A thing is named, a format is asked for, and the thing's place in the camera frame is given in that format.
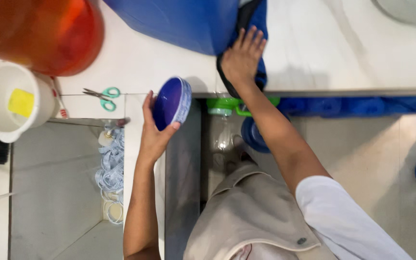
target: finger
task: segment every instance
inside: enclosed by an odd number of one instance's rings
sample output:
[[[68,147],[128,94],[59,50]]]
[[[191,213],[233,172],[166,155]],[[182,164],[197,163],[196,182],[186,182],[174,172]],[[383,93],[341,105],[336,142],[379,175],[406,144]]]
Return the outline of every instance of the finger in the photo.
[[[234,42],[234,45],[232,46],[234,50],[240,49],[240,47],[242,46],[244,36],[245,36],[245,29],[242,28],[239,31],[239,37],[237,38],[237,40]]]
[[[227,60],[227,59],[229,59],[229,57],[232,55],[232,49],[231,48],[228,48],[228,50],[226,50],[225,52],[224,52],[224,54],[222,55],[222,60],[221,60],[221,62],[222,61],[224,61],[224,60]]]
[[[152,108],[152,110],[155,107],[155,102],[157,101],[157,97],[158,96],[152,97],[152,99],[150,100],[150,107]]]
[[[146,97],[146,100],[144,101],[144,104],[142,105],[142,111],[144,113],[144,121],[153,121],[152,117],[152,109],[150,107],[150,103],[152,102],[153,97],[153,91],[151,90]]]
[[[242,47],[241,47],[242,50],[249,49],[249,47],[251,46],[251,40],[253,39],[255,32],[256,32],[256,26],[252,26],[250,30],[248,31],[248,33],[246,34],[245,39],[243,40]]]
[[[165,137],[166,141],[169,141],[171,139],[171,136],[173,136],[174,133],[181,127],[180,122],[174,122],[170,125],[168,125],[165,129],[163,129],[162,134]]]
[[[259,45],[261,44],[261,40],[263,39],[264,33],[263,31],[259,30],[256,34],[256,37],[253,41],[253,43],[250,46],[250,53],[256,53],[256,50],[259,48]]]
[[[261,58],[261,56],[263,55],[264,48],[266,47],[266,43],[267,43],[267,40],[263,39],[261,41],[261,44],[259,44],[259,48],[256,50],[256,53],[255,53],[255,57],[257,59]]]

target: white shirt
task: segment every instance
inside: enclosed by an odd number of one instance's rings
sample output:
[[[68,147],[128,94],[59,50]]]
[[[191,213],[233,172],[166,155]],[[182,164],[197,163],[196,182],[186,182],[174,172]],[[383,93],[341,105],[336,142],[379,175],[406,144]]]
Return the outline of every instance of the white shirt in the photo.
[[[306,223],[340,260],[412,260],[412,258],[355,203],[335,180],[312,176],[296,188],[296,200]],[[281,260],[284,251],[250,244],[233,260]]]

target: black brush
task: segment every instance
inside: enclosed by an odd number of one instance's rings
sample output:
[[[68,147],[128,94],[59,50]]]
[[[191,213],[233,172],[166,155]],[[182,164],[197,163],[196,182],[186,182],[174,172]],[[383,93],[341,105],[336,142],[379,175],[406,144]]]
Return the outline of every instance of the black brush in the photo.
[[[6,164],[9,160],[9,143],[3,143],[0,141],[0,164]]]

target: right hand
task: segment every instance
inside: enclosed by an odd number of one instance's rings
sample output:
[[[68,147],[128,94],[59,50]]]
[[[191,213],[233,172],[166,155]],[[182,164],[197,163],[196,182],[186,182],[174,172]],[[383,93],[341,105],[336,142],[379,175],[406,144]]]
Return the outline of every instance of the right hand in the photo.
[[[264,33],[261,30],[254,37],[256,30],[252,26],[245,36],[245,29],[240,29],[239,38],[223,55],[222,71],[234,87],[255,81],[258,62],[267,42],[263,39]]]

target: button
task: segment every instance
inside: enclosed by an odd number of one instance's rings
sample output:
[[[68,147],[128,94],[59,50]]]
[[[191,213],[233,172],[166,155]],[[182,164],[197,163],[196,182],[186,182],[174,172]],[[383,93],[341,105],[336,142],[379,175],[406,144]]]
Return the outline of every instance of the button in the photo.
[[[302,244],[304,244],[304,243],[306,243],[306,241],[307,241],[307,239],[305,239],[305,238],[300,238],[299,240],[298,240],[298,245],[302,245]]]

